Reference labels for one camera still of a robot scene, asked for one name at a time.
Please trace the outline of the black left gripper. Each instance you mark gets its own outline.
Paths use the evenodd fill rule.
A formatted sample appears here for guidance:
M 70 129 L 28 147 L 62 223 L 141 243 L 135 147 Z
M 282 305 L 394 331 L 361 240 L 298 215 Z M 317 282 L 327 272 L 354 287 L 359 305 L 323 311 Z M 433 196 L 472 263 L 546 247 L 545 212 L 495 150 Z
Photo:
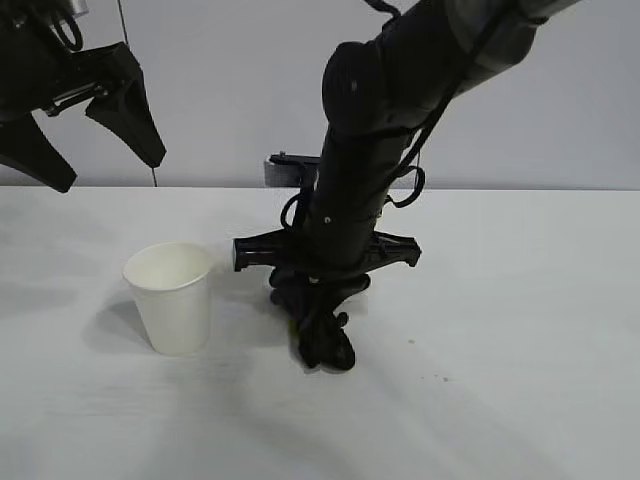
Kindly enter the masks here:
M 77 19 L 88 12 L 85 1 L 1 3 L 1 164 L 60 193 L 77 174 L 36 123 L 35 110 L 56 116 L 94 98 L 86 116 L 145 165 L 158 168 L 166 155 L 129 47 L 84 48 Z

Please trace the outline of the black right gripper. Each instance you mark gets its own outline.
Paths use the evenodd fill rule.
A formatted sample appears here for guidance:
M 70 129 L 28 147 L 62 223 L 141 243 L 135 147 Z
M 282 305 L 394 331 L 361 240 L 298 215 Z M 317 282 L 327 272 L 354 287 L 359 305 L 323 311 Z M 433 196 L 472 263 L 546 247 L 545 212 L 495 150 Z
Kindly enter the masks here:
M 379 232 L 376 223 L 391 202 L 390 184 L 411 170 L 401 161 L 407 135 L 346 137 L 326 134 L 316 183 L 305 186 L 287 204 L 294 221 L 281 211 L 281 228 L 233 241 L 236 271 L 271 266 L 271 302 L 286 311 L 307 311 L 313 285 L 300 274 L 362 274 L 327 283 L 321 306 L 333 313 L 345 300 L 369 288 L 367 273 L 394 263 L 417 264 L 415 239 Z

